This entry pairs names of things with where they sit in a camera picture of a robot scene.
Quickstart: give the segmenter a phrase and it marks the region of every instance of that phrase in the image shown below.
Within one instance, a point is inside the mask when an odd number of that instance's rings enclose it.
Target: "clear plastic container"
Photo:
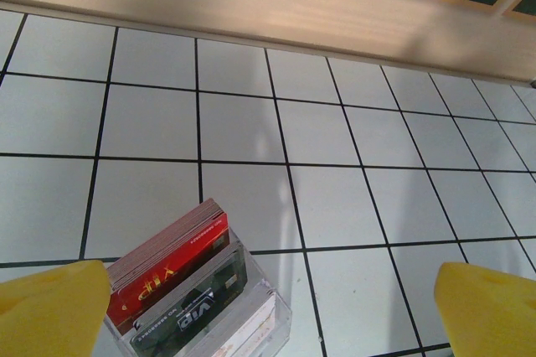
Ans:
[[[232,231],[230,237],[238,241]],[[273,357],[288,341],[291,310],[246,249],[244,257],[243,292],[174,357]],[[121,336],[108,317],[105,323],[123,355],[140,357],[131,347],[135,329]]]

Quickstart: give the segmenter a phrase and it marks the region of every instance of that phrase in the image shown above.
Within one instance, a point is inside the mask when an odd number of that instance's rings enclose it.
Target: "stack of cards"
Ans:
[[[106,326],[128,357],[265,357],[291,312],[212,200],[108,268]]]
[[[208,199],[108,268],[107,316],[120,334],[229,244],[227,214]]]
[[[244,249],[235,242],[136,320],[132,348],[143,357],[173,357],[187,344],[191,349],[243,292],[246,275]]]

